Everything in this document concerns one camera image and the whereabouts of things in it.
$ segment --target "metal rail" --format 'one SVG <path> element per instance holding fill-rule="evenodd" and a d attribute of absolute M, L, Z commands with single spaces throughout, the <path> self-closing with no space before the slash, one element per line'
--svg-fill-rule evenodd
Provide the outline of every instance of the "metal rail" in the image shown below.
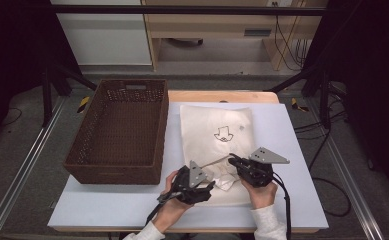
<path fill-rule="evenodd" d="M 309 99 L 306 99 L 306 102 L 308 106 L 311 106 L 311 112 L 313 113 L 315 119 L 320 121 L 317 113 L 318 107 L 316 104 Z M 323 134 L 325 134 L 325 130 L 322 127 L 321 131 Z M 383 240 L 384 236 L 382 235 L 378 223 L 372 215 L 372 212 L 366 203 L 365 198 L 360 192 L 356 181 L 344 163 L 343 157 L 331 135 L 328 137 L 328 152 L 366 236 L 369 240 Z"/>
<path fill-rule="evenodd" d="M 23 161 L 19 172 L 16 174 L 16 177 L 10 184 L 7 193 L 4 195 L 4 198 L 0 203 L 0 231 L 5 221 L 7 220 L 7 217 L 10 214 L 14 204 L 16 203 L 16 200 L 19 197 L 19 194 L 22 191 L 33 166 L 37 162 L 38 157 L 45 145 L 45 142 L 47 141 L 52 129 L 54 128 L 57 122 L 57 119 L 62 111 L 65 101 L 66 97 L 59 97 L 58 102 L 54 108 L 54 115 L 51 118 L 51 121 L 46 127 L 43 127 L 41 129 L 37 139 L 32 145 L 31 150 Z"/>
<path fill-rule="evenodd" d="M 308 7 L 241 7 L 241 6 L 156 6 L 156 5 L 23 5 L 23 10 L 79 14 L 201 14 L 201 15 L 278 15 L 324 16 L 340 14 L 341 9 Z"/>

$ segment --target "basket handle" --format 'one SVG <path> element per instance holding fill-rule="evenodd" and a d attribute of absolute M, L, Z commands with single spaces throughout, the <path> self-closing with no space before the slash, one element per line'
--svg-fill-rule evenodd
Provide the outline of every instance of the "basket handle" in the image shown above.
<path fill-rule="evenodd" d="M 147 90 L 147 85 L 145 84 L 126 84 L 127 90 Z"/>

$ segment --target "black cable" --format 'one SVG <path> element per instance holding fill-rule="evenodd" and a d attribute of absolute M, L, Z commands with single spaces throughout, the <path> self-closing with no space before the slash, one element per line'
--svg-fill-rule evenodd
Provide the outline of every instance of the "black cable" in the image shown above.
<path fill-rule="evenodd" d="M 316 136 L 316 137 L 308 137 L 308 138 L 300 137 L 300 138 L 297 138 L 297 139 L 300 139 L 300 140 L 315 140 L 315 139 L 319 139 L 319 138 L 324 137 L 324 136 L 325 136 L 325 134 L 320 135 L 320 136 Z"/>
<path fill-rule="evenodd" d="M 307 39 L 298 39 L 296 43 L 296 51 L 295 51 L 295 56 L 297 63 L 303 67 L 304 62 L 306 60 L 306 52 L 307 52 Z"/>
<path fill-rule="evenodd" d="M 326 135 L 325 139 L 322 141 L 321 145 L 319 146 L 318 150 L 315 153 L 315 156 L 313 157 L 311 163 L 309 164 L 309 166 L 308 166 L 309 172 L 312 170 L 312 167 L 313 167 L 316 159 L 318 158 L 318 155 L 321 152 L 323 146 L 325 145 L 325 142 L 328 140 L 328 137 L 329 137 L 330 133 L 331 133 L 331 128 L 328 129 L 328 132 L 325 134 Z M 318 181 L 323 181 L 323 182 L 326 182 L 326 183 L 329 183 L 329 184 L 333 185 L 335 188 L 340 190 L 343 193 L 343 195 L 345 196 L 345 198 L 347 199 L 347 204 L 348 205 L 347 205 L 347 210 L 345 212 L 343 212 L 341 214 L 338 214 L 338 213 L 333 213 L 333 212 L 330 212 L 330 211 L 327 211 L 326 209 L 324 209 L 325 213 L 327 213 L 327 214 L 329 214 L 331 216 L 334 216 L 334 217 L 344 217 L 344 216 L 346 216 L 346 215 L 348 215 L 350 213 L 350 211 L 351 211 L 350 199 L 349 199 L 347 193 L 341 187 L 339 187 L 337 184 L 335 184 L 335 183 L 333 183 L 333 182 L 331 182 L 331 181 L 329 181 L 327 179 L 318 178 L 318 177 L 312 177 L 312 179 L 313 180 L 318 180 Z"/>
<path fill-rule="evenodd" d="M 277 176 L 277 177 L 279 178 L 279 181 L 281 181 L 282 184 L 284 184 L 284 181 L 282 181 L 282 178 L 281 178 L 276 172 L 274 172 L 274 175 Z"/>
<path fill-rule="evenodd" d="M 315 156 L 313 156 L 312 162 L 310 162 L 308 169 L 309 172 L 312 170 L 313 164 L 315 164 L 316 159 L 318 158 L 319 153 L 321 152 L 322 148 L 325 145 L 325 142 L 328 140 L 329 133 L 331 132 L 331 128 L 328 129 L 328 132 L 326 133 L 325 139 L 322 141 L 321 145 L 319 146 L 318 150 L 315 153 Z"/>
<path fill-rule="evenodd" d="M 4 123 L 4 124 L 2 124 L 2 126 L 10 125 L 10 124 L 16 122 L 22 116 L 22 110 L 20 110 L 18 108 L 9 108 L 9 110 L 17 110 L 17 111 L 19 111 L 19 115 L 13 121 L 10 121 L 8 123 Z"/>
<path fill-rule="evenodd" d="M 153 209 L 153 211 L 148 215 L 147 221 L 145 222 L 145 225 L 147 225 L 153 218 L 156 216 L 157 212 L 160 210 L 160 208 L 163 207 L 164 204 L 157 204 L 157 206 Z"/>
<path fill-rule="evenodd" d="M 307 40 L 305 40 L 303 47 L 304 47 L 304 51 L 303 51 L 303 65 L 304 65 L 304 63 L 306 62 L 307 52 L 308 52 L 308 50 L 307 50 L 308 41 Z"/>
<path fill-rule="evenodd" d="M 341 187 L 339 187 L 337 184 L 327 180 L 327 179 L 324 179 L 324 178 L 318 178 L 318 177 L 312 177 L 313 180 L 317 180 L 317 181 L 322 181 L 322 182 L 326 182 L 328 184 L 331 184 L 332 186 L 334 186 L 335 188 L 337 188 L 338 190 L 340 190 L 340 192 L 344 195 L 344 197 L 347 199 L 347 210 L 344 211 L 343 213 L 333 213 L 333 212 L 330 212 L 328 210 L 326 210 L 324 208 L 324 212 L 331 215 L 331 216 L 334 216 L 334 217 L 345 217 L 347 216 L 351 209 L 352 209 L 352 203 L 350 202 L 350 198 L 349 196 L 347 195 L 346 191 L 344 191 Z"/>
<path fill-rule="evenodd" d="M 288 191 L 285 188 L 285 185 L 282 182 L 282 180 L 280 181 L 278 178 L 272 176 L 272 179 L 276 183 L 278 183 L 279 186 L 281 186 L 281 188 L 284 190 L 284 193 L 285 193 L 284 199 L 285 199 L 285 215 L 286 215 L 286 218 L 287 218 L 287 240 L 290 240 L 291 239 L 291 203 L 290 203 L 290 195 L 288 194 Z"/>
<path fill-rule="evenodd" d="M 288 69 L 290 69 L 290 70 L 292 70 L 292 71 L 301 71 L 301 69 L 293 69 L 293 68 L 291 68 L 290 66 L 288 66 L 288 63 L 287 63 L 287 61 L 285 60 L 284 55 L 282 54 L 281 50 L 280 50 L 279 47 L 278 47 L 278 43 L 277 43 L 277 41 L 276 41 L 276 35 L 277 35 L 277 33 L 278 33 L 278 30 L 279 30 L 279 31 L 280 31 L 280 34 L 281 34 L 281 36 L 282 36 L 282 38 L 283 38 L 283 40 L 284 40 L 284 42 L 285 42 L 285 44 L 286 44 L 286 47 L 288 48 L 288 51 L 289 51 L 290 54 L 291 54 L 291 57 L 294 59 L 293 54 L 291 53 L 290 47 L 288 46 L 288 42 L 285 40 L 284 34 L 282 33 L 281 28 L 279 27 L 278 15 L 275 15 L 275 17 L 276 17 L 275 34 L 274 34 L 274 35 L 275 35 L 275 38 L 274 38 L 274 40 L 275 40 L 275 47 L 276 47 L 276 49 L 278 50 L 279 54 L 281 55 L 282 61 L 284 61 L 285 66 L 287 66 Z"/>
<path fill-rule="evenodd" d="M 346 113 L 345 110 L 340 111 L 337 114 L 334 114 L 333 116 L 331 116 L 330 119 L 332 120 L 332 119 L 334 119 L 336 117 L 342 116 L 345 113 Z M 322 126 L 322 122 L 316 122 L 316 123 L 312 123 L 312 124 L 308 124 L 308 125 L 304 125 L 304 126 L 300 126 L 300 127 L 295 127 L 294 131 L 296 133 L 304 133 L 304 132 L 309 132 L 309 131 L 312 131 L 312 130 L 314 130 L 316 128 L 319 128 L 320 126 Z"/>

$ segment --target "tripod leg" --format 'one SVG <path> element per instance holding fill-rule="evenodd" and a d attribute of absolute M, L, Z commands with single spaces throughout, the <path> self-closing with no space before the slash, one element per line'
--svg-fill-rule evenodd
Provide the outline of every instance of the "tripod leg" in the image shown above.
<path fill-rule="evenodd" d="M 50 80 L 48 79 L 48 69 L 42 74 L 42 96 L 44 100 L 44 123 L 43 127 L 47 126 L 51 117 L 53 116 L 53 107 L 51 103 L 51 86 Z"/>
<path fill-rule="evenodd" d="M 329 129 L 331 127 L 331 119 L 329 117 L 329 107 L 328 107 L 328 96 L 330 89 L 330 82 L 328 79 L 328 73 L 326 71 L 322 72 L 322 81 L 321 81 L 321 98 L 319 101 L 319 117 L 321 118 L 322 125 Z"/>
<path fill-rule="evenodd" d="M 72 92 L 72 88 L 66 80 L 66 77 L 63 74 L 58 73 L 57 71 L 50 71 L 49 78 L 51 85 L 57 90 L 57 93 L 60 96 L 69 96 Z"/>
<path fill-rule="evenodd" d="M 316 91 L 318 91 L 319 87 L 321 86 L 321 75 L 322 71 L 316 71 L 312 76 L 307 79 L 306 83 L 304 84 L 301 93 L 305 97 L 311 97 L 315 95 Z"/>
<path fill-rule="evenodd" d="M 277 86 L 269 89 L 269 90 L 265 90 L 265 91 L 270 91 L 270 92 L 274 92 L 274 93 L 278 93 L 282 90 L 284 90 L 285 88 L 291 86 L 292 84 L 302 80 L 302 79 L 307 79 L 312 73 L 313 71 L 315 70 L 315 66 L 312 65 L 310 66 L 309 68 L 307 68 L 306 70 L 302 70 L 300 73 L 292 76 L 291 78 L 289 78 L 288 80 L 278 84 Z"/>
<path fill-rule="evenodd" d="M 90 89 L 94 90 L 97 88 L 97 85 L 95 85 L 94 83 L 92 83 L 91 81 L 89 81 L 88 79 L 84 78 L 83 76 L 79 75 L 79 74 L 76 74 L 72 71 L 70 71 L 69 69 L 63 67 L 62 65 L 59 65 L 57 64 L 56 65 L 56 68 L 57 70 L 59 70 L 60 72 L 64 73 L 66 76 L 69 76 L 73 79 L 75 79 L 76 81 L 78 81 L 79 83 L 89 87 Z"/>

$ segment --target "printed arrow symbol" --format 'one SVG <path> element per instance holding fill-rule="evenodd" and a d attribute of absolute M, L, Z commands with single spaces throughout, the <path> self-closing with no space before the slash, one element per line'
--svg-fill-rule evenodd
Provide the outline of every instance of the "printed arrow symbol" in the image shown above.
<path fill-rule="evenodd" d="M 234 137 L 234 134 L 229 133 L 229 127 L 221 127 L 218 128 L 219 133 L 214 134 L 215 138 L 222 142 L 229 142 L 231 141 L 232 137 Z"/>

